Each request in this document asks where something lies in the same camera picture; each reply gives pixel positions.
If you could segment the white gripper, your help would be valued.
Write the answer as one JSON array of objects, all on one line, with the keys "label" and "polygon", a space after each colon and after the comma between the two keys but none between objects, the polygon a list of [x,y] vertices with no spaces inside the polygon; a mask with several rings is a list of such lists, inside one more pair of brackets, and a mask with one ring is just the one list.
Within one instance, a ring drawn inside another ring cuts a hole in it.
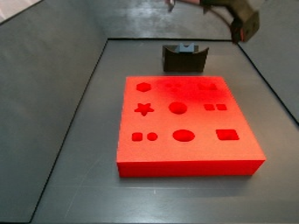
[{"label": "white gripper", "polygon": [[248,0],[164,0],[168,11],[173,10],[175,3],[180,1],[187,4],[200,6],[203,11],[210,11],[214,7],[224,7],[232,16],[228,25],[231,41],[248,42],[259,29],[259,12],[251,7]]}]

